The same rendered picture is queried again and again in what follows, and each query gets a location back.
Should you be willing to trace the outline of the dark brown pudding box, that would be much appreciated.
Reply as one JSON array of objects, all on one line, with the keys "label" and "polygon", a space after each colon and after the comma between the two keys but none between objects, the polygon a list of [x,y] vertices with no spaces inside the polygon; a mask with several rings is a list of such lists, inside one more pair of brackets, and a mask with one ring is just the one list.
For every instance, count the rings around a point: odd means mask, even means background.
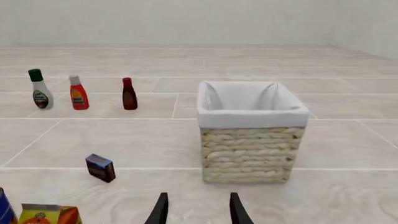
[{"label": "dark brown pudding box", "polygon": [[97,154],[90,154],[86,159],[88,172],[93,177],[110,183],[116,178],[113,162]]}]

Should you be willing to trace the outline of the red bottle with white cap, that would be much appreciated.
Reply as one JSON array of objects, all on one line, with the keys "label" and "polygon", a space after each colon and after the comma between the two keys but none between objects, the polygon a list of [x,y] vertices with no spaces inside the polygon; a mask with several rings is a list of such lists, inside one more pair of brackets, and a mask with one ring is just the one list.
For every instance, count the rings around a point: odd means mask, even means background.
[{"label": "red bottle with white cap", "polygon": [[69,76],[70,98],[74,110],[87,110],[90,107],[88,95],[77,75]]}]

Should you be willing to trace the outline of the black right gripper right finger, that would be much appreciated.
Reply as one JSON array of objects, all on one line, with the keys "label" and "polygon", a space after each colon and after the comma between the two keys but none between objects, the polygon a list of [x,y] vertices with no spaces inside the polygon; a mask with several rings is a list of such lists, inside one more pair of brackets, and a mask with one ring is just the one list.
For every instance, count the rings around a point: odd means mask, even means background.
[{"label": "black right gripper right finger", "polygon": [[254,224],[236,192],[230,194],[229,210],[232,224]]}]

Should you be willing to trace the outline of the orange juice carton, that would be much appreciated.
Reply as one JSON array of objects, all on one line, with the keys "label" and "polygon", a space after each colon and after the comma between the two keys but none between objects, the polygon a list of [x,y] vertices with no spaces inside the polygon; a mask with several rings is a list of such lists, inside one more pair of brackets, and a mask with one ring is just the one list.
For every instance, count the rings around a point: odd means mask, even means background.
[{"label": "orange juice carton", "polygon": [[22,204],[18,224],[83,224],[77,207]]}]

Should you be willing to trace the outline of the blue carton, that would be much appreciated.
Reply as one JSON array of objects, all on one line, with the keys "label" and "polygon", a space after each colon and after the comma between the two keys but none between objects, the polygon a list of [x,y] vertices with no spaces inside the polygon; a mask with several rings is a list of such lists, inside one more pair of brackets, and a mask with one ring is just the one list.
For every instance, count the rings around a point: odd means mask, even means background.
[{"label": "blue carton", "polygon": [[18,224],[16,214],[3,188],[0,187],[0,224]]}]

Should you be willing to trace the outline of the woven basket with white liner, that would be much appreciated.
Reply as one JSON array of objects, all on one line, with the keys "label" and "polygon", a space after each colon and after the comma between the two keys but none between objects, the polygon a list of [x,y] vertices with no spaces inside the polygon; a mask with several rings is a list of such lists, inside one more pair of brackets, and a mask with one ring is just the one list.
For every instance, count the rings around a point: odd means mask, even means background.
[{"label": "woven basket with white liner", "polygon": [[287,182],[309,116],[278,82],[201,82],[197,121],[203,180]]}]

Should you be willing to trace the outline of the white bottle with green cap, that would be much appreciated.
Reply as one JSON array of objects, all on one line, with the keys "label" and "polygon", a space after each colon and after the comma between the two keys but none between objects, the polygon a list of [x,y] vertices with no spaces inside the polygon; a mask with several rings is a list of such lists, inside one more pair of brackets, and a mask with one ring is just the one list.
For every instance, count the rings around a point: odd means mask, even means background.
[{"label": "white bottle with green cap", "polygon": [[30,80],[33,85],[32,98],[35,105],[40,110],[50,110],[53,108],[53,94],[47,88],[42,72],[38,68],[28,70]]}]

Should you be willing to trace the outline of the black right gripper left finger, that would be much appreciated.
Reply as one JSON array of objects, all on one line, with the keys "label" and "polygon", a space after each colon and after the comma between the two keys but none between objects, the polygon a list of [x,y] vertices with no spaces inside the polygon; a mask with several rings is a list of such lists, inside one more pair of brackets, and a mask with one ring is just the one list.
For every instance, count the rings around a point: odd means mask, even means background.
[{"label": "black right gripper left finger", "polygon": [[167,192],[162,192],[144,224],[166,224],[169,211],[169,198]]}]

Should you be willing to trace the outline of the dark red sauce bottle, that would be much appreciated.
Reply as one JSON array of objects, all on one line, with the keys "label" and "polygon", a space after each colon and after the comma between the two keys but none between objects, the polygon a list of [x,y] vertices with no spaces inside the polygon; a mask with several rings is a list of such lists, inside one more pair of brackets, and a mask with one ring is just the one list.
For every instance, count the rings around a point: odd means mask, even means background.
[{"label": "dark red sauce bottle", "polygon": [[131,78],[123,78],[123,106],[125,110],[137,109],[137,96]]}]

